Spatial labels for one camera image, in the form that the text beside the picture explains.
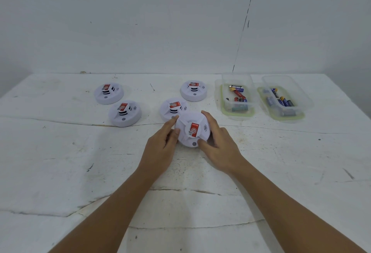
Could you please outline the white round smoke detector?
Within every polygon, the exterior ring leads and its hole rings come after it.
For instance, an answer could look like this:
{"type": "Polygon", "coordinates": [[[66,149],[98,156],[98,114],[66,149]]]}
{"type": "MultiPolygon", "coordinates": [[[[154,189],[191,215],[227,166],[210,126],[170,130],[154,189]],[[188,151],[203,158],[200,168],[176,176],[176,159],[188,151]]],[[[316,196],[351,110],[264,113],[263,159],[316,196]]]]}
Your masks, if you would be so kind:
{"type": "Polygon", "coordinates": [[[123,88],[118,83],[107,83],[99,86],[94,91],[94,97],[98,104],[109,105],[118,102],[124,96],[123,88]]]}
{"type": "Polygon", "coordinates": [[[183,112],[177,119],[175,128],[180,130],[179,142],[190,148],[197,148],[198,140],[207,141],[211,134],[208,121],[201,112],[183,112]]]}
{"type": "Polygon", "coordinates": [[[113,105],[108,112],[108,117],[113,126],[128,127],[137,123],[142,115],[140,105],[132,100],[123,100],[113,105]]]}
{"type": "Polygon", "coordinates": [[[207,85],[199,80],[186,81],[180,87],[180,94],[187,101],[202,101],[207,97],[207,85]]]}
{"type": "Polygon", "coordinates": [[[160,116],[167,122],[176,115],[180,115],[188,109],[188,103],[182,97],[166,99],[160,106],[160,116]]]}

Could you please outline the person's right hand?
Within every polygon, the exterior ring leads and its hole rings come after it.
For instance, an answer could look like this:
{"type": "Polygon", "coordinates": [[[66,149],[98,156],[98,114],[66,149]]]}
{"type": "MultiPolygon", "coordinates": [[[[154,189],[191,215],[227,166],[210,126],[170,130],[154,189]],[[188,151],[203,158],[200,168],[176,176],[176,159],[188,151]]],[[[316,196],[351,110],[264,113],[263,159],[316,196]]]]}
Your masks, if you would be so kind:
{"type": "Polygon", "coordinates": [[[205,115],[213,138],[213,147],[216,151],[205,153],[211,163],[220,171],[235,175],[239,170],[251,167],[251,164],[242,156],[237,144],[234,142],[226,128],[220,127],[216,119],[208,112],[202,110],[205,115]]]}

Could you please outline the clear plastic container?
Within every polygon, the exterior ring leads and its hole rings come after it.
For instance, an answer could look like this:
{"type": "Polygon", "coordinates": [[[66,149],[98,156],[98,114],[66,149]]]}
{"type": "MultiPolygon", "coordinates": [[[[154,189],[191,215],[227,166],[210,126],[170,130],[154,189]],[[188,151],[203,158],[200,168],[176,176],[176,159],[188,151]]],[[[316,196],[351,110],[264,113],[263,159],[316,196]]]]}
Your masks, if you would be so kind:
{"type": "Polygon", "coordinates": [[[288,75],[265,75],[261,78],[262,86],[271,91],[271,88],[277,88],[278,95],[291,100],[294,103],[295,110],[304,113],[313,108],[314,103],[308,94],[299,86],[299,84],[288,75]]]}
{"type": "Polygon", "coordinates": [[[224,114],[253,116],[258,105],[257,90],[249,74],[223,74],[220,90],[224,114]]]}

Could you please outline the person's right forearm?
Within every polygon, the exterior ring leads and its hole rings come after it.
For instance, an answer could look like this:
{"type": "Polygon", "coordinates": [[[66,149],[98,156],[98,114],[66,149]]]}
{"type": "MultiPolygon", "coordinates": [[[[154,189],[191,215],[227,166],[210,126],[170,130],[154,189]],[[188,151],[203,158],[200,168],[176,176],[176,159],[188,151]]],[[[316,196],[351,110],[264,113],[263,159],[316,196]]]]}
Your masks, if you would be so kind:
{"type": "Polygon", "coordinates": [[[283,192],[244,157],[238,157],[229,173],[253,199],[285,253],[366,253],[283,192]]]}

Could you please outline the person's left forearm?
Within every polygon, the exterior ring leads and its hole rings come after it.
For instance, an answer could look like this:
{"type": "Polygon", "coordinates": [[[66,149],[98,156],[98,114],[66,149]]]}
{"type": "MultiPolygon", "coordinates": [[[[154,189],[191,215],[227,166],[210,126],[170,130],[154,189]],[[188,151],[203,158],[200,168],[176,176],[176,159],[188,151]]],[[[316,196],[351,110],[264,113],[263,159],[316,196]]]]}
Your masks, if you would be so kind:
{"type": "Polygon", "coordinates": [[[117,253],[139,205],[163,172],[159,166],[139,166],[49,253],[117,253]]]}

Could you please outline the person's left hand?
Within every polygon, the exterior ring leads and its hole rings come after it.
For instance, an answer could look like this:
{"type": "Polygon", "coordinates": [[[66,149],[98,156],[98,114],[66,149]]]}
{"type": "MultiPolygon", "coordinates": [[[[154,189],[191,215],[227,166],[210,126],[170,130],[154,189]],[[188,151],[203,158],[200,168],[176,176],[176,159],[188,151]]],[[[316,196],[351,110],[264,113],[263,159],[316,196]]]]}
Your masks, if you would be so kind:
{"type": "Polygon", "coordinates": [[[146,143],[137,170],[152,182],[155,182],[168,169],[174,157],[175,149],[165,149],[165,139],[178,118],[177,115],[164,123],[146,143]]]}

